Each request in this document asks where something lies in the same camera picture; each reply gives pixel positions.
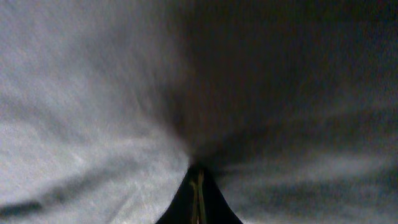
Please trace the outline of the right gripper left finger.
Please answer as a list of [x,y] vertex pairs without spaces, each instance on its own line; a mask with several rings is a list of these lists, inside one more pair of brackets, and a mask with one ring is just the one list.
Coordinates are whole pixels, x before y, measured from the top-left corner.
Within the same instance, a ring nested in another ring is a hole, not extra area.
[[194,188],[190,181],[197,181],[197,169],[189,167],[169,207],[155,224],[191,224],[194,208]]

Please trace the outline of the navy blue shorts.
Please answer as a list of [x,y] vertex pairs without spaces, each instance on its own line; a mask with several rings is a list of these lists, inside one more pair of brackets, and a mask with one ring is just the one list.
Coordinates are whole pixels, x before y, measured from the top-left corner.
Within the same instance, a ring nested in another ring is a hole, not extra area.
[[2,1],[1,222],[397,222],[396,1]]

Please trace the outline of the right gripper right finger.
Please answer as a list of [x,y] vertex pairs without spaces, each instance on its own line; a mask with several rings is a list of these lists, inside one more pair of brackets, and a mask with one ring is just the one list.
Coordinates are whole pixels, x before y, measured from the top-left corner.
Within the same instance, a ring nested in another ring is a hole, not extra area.
[[243,224],[229,207],[208,170],[199,171],[198,186],[201,224]]

